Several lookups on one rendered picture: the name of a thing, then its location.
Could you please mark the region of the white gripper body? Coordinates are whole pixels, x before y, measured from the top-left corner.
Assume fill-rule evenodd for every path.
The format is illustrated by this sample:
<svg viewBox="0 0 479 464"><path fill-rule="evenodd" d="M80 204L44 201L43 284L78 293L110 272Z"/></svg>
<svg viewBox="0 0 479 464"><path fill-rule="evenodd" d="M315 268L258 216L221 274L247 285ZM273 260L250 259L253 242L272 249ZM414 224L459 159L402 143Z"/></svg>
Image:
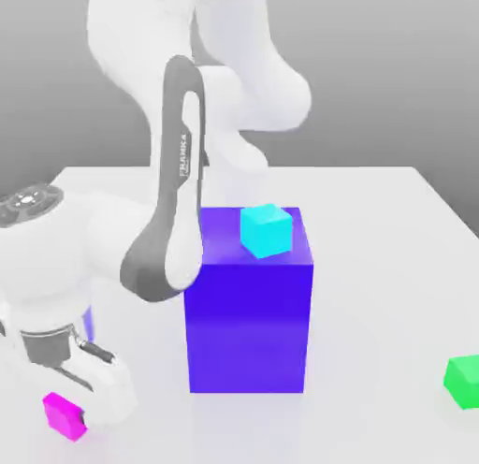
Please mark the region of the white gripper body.
<svg viewBox="0 0 479 464"><path fill-rule="evenodd" d="M84 410L88 426L117 425L135 410L137 399L128 367L114 356L106 362L73 353L63 371L34 365L43 390L55 392Z"/></svg>

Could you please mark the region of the small magenta cube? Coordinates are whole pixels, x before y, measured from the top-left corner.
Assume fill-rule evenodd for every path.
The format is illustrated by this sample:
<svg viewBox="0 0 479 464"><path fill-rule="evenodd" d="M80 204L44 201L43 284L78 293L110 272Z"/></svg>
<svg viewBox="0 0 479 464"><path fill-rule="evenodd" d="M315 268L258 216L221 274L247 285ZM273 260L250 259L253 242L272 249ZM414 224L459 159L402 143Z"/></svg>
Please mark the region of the small magenta cube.
<svg viewBox="0 0 479 464"><path fill-rule="evenodd" d="M87 427L83 409L68 399L51 392L42 400L49 426L72 442L80 439Z"/></svg>

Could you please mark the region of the small cyan cube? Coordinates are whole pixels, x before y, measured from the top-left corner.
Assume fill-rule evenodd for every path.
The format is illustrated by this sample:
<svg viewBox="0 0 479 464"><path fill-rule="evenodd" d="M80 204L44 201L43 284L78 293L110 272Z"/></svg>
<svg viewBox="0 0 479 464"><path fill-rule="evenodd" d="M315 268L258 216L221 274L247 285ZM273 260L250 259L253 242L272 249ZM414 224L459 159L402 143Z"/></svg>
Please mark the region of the small cyan cube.
<svg viewBox="0 0 479 464"><path fill-rule="evenodd" d="M240 210L240 242L257 259L292 250L293 218L274 204Z"/></svg>

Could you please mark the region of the small green cube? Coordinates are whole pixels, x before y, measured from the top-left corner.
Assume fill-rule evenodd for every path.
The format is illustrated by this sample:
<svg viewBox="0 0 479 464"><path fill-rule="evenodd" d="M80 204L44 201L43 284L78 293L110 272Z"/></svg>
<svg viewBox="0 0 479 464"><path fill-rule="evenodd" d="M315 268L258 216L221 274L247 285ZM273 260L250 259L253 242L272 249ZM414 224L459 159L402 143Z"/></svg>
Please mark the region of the small green cube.
<svg viewBox="0 0 479 464"><path fill-rule="evenodd" d="M479 355L450 358L443 385L462 410L479 409Z"/></svg>

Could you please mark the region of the large blue box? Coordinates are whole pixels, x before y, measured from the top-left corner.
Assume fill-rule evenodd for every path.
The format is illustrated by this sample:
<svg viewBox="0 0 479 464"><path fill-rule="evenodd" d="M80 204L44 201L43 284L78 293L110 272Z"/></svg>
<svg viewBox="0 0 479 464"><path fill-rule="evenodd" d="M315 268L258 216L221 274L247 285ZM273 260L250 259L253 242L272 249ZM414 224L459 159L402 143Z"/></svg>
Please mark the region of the large blue box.
<svg viewBox="0 0 479 464"><path fill-rule="evenodd" d="M300 209L287 213L291 252L257 259L240 209L202 209L203 265L184 293L191 392L303 391L314 263Z"/></svg>

